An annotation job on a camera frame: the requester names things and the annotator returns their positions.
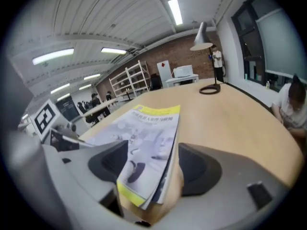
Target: black rubber pad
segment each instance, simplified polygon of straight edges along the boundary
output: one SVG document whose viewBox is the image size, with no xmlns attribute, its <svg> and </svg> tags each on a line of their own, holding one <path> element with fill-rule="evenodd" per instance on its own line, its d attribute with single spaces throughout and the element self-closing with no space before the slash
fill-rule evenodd
<svg viewBox="0 0 307 230">
<path fill-rule="evenodd" d="M 63 158 L 62 160 L 63 160 L 64 163 L 69 163 L 69 162 L 71 162 L 71 160 L 68 159 L 68 158 Z"/>
<path fill-rule="evenodd" d="M 185 143 L 179 143 L 179 165 L 183 172 L 182 196 L 202 195 L 213 188 L 222 176 L 220 163 Z"/>
<path fill-rule="evenodd" d="M 116 184 L 116 180 L 127 161 L 127 154 L 128 141 L 125 140 L 93 156 L 88 161 L 88 167 L 99 179 Z"/>
</svg>

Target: man in white shirt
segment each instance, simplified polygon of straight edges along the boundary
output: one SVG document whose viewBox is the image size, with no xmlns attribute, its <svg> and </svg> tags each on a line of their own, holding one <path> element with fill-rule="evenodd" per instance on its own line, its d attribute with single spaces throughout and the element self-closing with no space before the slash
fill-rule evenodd
<svg viewBox="0 0 307 230">
<path fill-rule="evenodd" d="M 223 79 L 223 61 L 222 61 L 222 53 L 217 50 L 216 45 L 212 45 L 212 57 L 214 60 L 214 71 L 216 75 L 216 79 L 220 82 L 224 82 Z"/>
</svg>

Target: ceiling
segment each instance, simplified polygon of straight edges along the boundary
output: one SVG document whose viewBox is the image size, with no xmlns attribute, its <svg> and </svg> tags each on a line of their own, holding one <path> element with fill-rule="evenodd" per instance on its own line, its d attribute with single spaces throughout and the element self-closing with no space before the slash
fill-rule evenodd
<svg viewBox="0 0 307 230">
<path fill-rule="evenodd" d="M 223 0 L 178 0 L 183 24 L 176 26 L 169 0 L 32 0 L 17 17 L 7 44 L 7 54 L 25 85 L 34 94 L 29 107 L 38 108 L 48 98 L 78 91 L 99 78 L 84 77 L 110 71 L 146 46 L 198 28 L 202 21 L 214 26 Z M 74 48 L 73 55 L 33 65 L 46 53 Z M 125 49 L 127 56 L 101 53 L 103 47 Z M 70 83 L 51 95 L 50 91 Z"/>
</svg>

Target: white shelving unit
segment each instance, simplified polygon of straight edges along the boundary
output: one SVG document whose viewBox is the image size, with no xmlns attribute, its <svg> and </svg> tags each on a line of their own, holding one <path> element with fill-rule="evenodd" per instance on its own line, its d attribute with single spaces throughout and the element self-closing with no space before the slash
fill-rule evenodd
<svg viewBox="0 0 307 230">
<path fill-rule="evenodd" d="M 149 91 L 150 75 L 146 61 L 140 62 L 130 68 L 125 68 L 123 72 L 116 75 L 115 77 L 109 79 L 113 92 L 119 101 L 127 101 L 128 97 L 125 95 L 132 94 L 134 96 L 129 96 L 130 99 L 134 99 L 140 95 L 143 91 Z"/>
</svg>

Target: fluorescent ceiling light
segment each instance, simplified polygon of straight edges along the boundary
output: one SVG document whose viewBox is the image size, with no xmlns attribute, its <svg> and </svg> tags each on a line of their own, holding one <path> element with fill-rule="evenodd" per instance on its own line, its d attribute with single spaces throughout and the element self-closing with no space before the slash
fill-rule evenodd
<svg viewBox="0 0 307 230">
<path fill-rule="evenodd" d="M 115 49 L 115 48 L 102 48 L 101 52 L 124 55 L 124 54 L 126 54 L 127 51 L 122 50 L 122 49 Z"/>
<path fill-rule="evenodd" d="M 50 59 L 54 59 L 54 58 L 58 58 L 61 56 L 68 56 L 68 55 L 72 55 L 73 54 L 73 48 L 69 48 L 69 49 L 64 49 L 64 50 L 60 50 L 60 51 L 56 51 L 50 54 L 46 54 L 40 57 L 36 57 L 32 60 L 33 65 L 37 65 L 39 63 L 45 62 L 47 60 Z"/>
<path fill-rule="evenodd" d="M 91 87 L 91 86 L 92 86 L 91 84 L 88 84 L 88 85 L 85 85 L 85 86 L 79 88 L 79 90 L 83 90 L 83 89 L 86 89 L 86 88 Z"/>
<path fill-rule="evenodd" d="M 58 101 L 60 101 L 60 100 L 62 100 L 62 99 L 64 99 L 64 98 L 66 98 L 66 97 L 68 97 L 68 96 L 70 96 L 70 93 L 68 93 L 68 94 L 66 94 L 66 95 L 64 95 L 64 96 L 62 96 L 62 97 L 60 97 L 60 98 L 58 98 Z"/>
<path fill-rule="evenodd" d="M 92 79 L 92 78 L 97 78 L 99 76 L 100 76 L 100 74 L 95 74 L 95 75 L 92 75 L 92 76 L 85 77 L 84 80 Z"/>
<path fill-rule="evenodd" d="M 24 116 L 22 117 L 22 119 L 24 120 L 24 119 L 27 118 L 27 117 L 28 117 L 28 114 L 24 115 Z"/>
<path fill-rule="evenodd" d="M 63 85 L 63 86 L 61 86 L 61 87 L 58 87 L 57 89 L 51 91 L 50 93 L 53 94 L 53 93 L 55 93 L 56 91 L 59 91 L 59 90 L 61 90 L 61 89 L 64 89 L 64 88 L 68 87 L 69 85 L 70 85 L 70 83 L 65 84 L 65 85 Z"/>
<path fill-rule="evenodd" d="M 181 25 L 182 24 L 182 17 L 181 17 L 181 12 L 178 4 L 178 0 L 171 0 L 168 1 L 169 6 L 171 7 L 176 25 Z"/>
</svg>

